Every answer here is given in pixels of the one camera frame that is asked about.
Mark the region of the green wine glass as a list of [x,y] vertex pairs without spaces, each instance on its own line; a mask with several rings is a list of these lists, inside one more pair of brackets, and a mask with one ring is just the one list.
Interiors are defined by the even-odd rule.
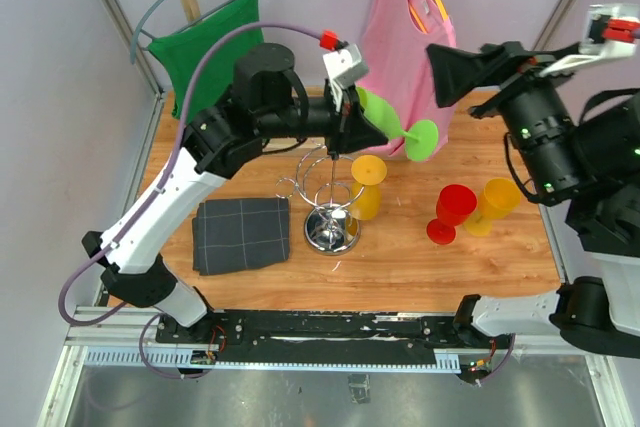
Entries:
[[419,120],[405,129],[399,115],[385,99],[360,86],[356,90],[365,118],[383,132],[388,140],[403,138],[409,160],[425,161],[435,152],[439,130],[433,121]]

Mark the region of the red wine glass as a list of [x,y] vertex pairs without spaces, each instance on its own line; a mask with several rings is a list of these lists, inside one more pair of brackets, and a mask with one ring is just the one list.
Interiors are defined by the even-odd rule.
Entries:
[[461,184],[445,186],[436,203],[436,218],[426,226],[427,237],[439,245],[452,243],[456,228],[470,217],[477,203],[477,197],[469,187]]

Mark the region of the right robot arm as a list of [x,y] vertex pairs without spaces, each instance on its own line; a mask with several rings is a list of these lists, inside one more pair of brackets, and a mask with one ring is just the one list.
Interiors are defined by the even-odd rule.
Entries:
[[518,42],[486,44],[477,53],[431,44],[436,103],[450,107],[479,87],[496,95],[469,110],[471,117],[500,117],[505,151],[516,150],[532,185],[513,179],[531,203],[568,202],[567,225],[591,253],[639,253],[639,91],[603,91],[584,111],[618,99],[618,105],[573,122],[556,91],[591,56],[573,44],[527,51]]

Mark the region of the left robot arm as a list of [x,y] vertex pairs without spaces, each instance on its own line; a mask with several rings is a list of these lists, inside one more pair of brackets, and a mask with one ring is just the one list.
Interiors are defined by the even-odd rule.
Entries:
[[294,71],[294,55],[283,45],[259,44],[234,63],[230,85],[181,128],[154,182],[112,227],[83,237],[91,261],[104,269],[101,279],[112,296],[158,309],[192,342],[207,340],[214,330],[209,307],[170,271],[160,253],[187,215],[262,156],[267,139],[321,137],[332,157],[386,143],[360,105],[355,84],[368,67],[358,47],[340,42],[323,63],[327,79],[320,98],[307,97]]

